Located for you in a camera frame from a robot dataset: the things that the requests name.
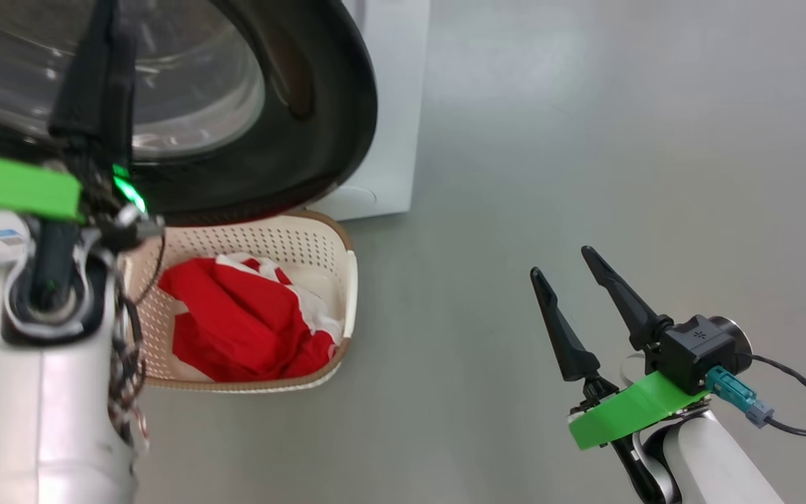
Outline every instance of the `red cloth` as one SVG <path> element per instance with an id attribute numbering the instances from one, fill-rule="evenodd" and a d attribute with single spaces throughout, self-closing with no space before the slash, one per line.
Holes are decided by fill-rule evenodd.
<path id="1" fill-rule="evenodd" d="M 260 271 L 256 259 L 243 265 Z M 176 316 L 173 354 L 220 382 L 290 379 L 329 363 L 332 336 L 307 325 L 284 272 L 243 269 L 198 258 L 164 272 L 157 286 L 188 307 Z"/>

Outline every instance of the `washing machine door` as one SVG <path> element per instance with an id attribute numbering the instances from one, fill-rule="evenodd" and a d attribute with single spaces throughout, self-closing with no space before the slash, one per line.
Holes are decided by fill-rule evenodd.
<path id="1" fill-rule="evenodd" d="M 48 114 L 93 0 L 0 0 L 0 155 L 57 152 Z M 367 49 L 340 0 L 133 0 L 132 184 L 171 225 L 320 197 L 374 135 Z"/>

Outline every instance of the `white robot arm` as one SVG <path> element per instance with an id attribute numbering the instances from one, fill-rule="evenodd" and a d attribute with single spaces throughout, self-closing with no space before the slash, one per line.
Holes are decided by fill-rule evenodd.
<path id="1" fill-rule="evenodd" d="M 108 415 L 115 303 L 98 331 L 73 344 L 20 347 L 2 339 L 7 270 L 0 267 L 0 504 L 128 504 L 135 450 Z M 115 277 L 106 281 L 114 300 Z"/>
<path id="2" fill-rule="evenodd" d="M 556 293 L 534 268 L 531 281 L 563 379 L 585 380 L 586 399 L 569 417 L 578 445 L 589 449 L 610 444 L 645 504 L 781 504 L 777 492 L 708 409 L 711 396 L 718 396 L 759 428 L 770 424 L 806 435 L 773 420 L 773 409 L 736 379 L 752 358 L 768 360 L 751 353 L 736 323 L 722 316 L 694 316 L 677 325 L 650 309 L 594 249 L 585 246 L 582 253 L 630 329 L 630 343 L 644 352 L 649 376 L 640 388 L 633 388 L 637 383 L 623 391 L 601 377 L 598 359 L 580 344 L 558 309 Z M 775 364 L 806 385 L 806 379 Z M 640 433 L 647 428 L 656 430 L 641 443 Z"/>

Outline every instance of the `white washing machine body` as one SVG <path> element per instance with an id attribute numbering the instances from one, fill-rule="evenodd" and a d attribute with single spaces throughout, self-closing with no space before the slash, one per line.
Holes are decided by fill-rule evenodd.
<path id="1" fill-rule="evenodd" d="M 359 169 L 307 208 L 336 220 L 408 211 L 416 168 L 431 0 L 344 0 L 378 88 L 378 125 Z"/>

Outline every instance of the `gray floor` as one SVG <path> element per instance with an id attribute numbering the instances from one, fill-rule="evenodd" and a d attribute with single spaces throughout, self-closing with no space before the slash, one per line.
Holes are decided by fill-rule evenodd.
<path id="1" fill-rule="evenodd" d="M 355 341 L 325 386 L 148 390 L 143 504 L 637 502 L 580 453 L 528 283 L 616 376 L 592 244 L 676 319 L 730 316 L 806 373 L 806 2 L 436 0 L 413 211 L 356 221 Z M 806 391 L 746 381 L 806 426 Z M 786 502 L 806 438 L 722 422 Z"/>

